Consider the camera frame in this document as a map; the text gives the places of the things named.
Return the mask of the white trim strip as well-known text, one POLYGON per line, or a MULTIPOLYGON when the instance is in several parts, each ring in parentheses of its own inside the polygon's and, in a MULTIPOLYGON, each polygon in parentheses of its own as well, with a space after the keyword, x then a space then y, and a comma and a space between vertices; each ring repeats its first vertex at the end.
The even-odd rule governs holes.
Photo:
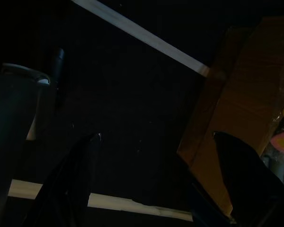
POLYGON ((165 42, 161 38, 157 37, 150 31, 144 29, 140 25, 126 18, 122 14, 116 12, 110 7, 104 5, 98 0, 71 0, 75 4, 84 8, 85 10, 91 12, 92 14, 100 17, 106 22, 114 25, 115 27, 121 29, 127 34, 135 37, 136 39, 142 41, 143 43, 151 46, 157 51, 163 53, 164 55, 174 59, 175 61, 185 65, 194 72, 198 73, 203 77, 207 77, 210 68, 200 61, 194 59, 193 57, 187 55, 186 53, 180 51, 176 47, 165 42))
MULTIPOLYGON (((43 185, 39 183, 26 182, 13 179, 9 188, 8 196, 34 200, 43 185)), ((108 196, 103 194, 91 193, 89 196, 88 207, 125 211, 145 215, 175 218, 184 221, 193 221, 189 212, 182 210, 168 209, 164 207, 147 206, 137 203, 131 199, 108 196)))

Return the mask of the black slim cylinder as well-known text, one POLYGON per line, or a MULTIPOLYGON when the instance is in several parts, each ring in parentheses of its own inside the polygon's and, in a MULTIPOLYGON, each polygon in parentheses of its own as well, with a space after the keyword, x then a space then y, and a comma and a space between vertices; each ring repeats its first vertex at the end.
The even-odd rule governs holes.
POLYGON ((59 91, 59 85, 62 76, 64 56, 65 53, 62 48, 54 49, 52 63, 51 63, 51 76, 52 76, 52 85, 55 94, 55 108, 57 109, 61 105, 61 93, 59 91))

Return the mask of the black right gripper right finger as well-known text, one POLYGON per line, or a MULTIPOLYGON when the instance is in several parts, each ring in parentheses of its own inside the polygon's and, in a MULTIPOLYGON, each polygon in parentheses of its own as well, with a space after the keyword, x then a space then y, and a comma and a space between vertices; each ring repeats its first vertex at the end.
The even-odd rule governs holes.
POLYGON ((236 227, 284 227, 284 185, 256 151, 225 132, 213 134, 236 227))

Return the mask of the dark rubbish bin white rim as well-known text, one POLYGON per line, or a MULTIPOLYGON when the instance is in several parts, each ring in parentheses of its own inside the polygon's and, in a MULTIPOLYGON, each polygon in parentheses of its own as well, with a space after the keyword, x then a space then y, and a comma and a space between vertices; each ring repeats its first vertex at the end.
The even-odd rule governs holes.
POLYGON ((22 144, 36 114, 42 87, 51 79, 43 72, 12 63, 0 71, 0 222, 22 144))

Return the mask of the brown cardboard box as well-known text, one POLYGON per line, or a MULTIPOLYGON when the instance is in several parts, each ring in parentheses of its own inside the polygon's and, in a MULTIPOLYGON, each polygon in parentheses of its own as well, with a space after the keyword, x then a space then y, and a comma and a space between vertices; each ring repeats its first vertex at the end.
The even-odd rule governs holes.
POLYGON ((218 211, 232 204, 212 134, 223 131, 262 154, 284 106, 284 17, 228 30, 196 103, 177 154, 218 211))

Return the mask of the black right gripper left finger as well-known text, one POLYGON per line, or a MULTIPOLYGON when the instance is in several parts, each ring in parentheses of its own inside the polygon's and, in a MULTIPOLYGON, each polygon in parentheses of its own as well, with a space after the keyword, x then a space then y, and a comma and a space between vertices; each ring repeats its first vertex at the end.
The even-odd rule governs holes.
POLYGON ((50 173, 36 200, 42 203, 35 227, 83 227, 96 178, 102 136, 84 136, 50 173))

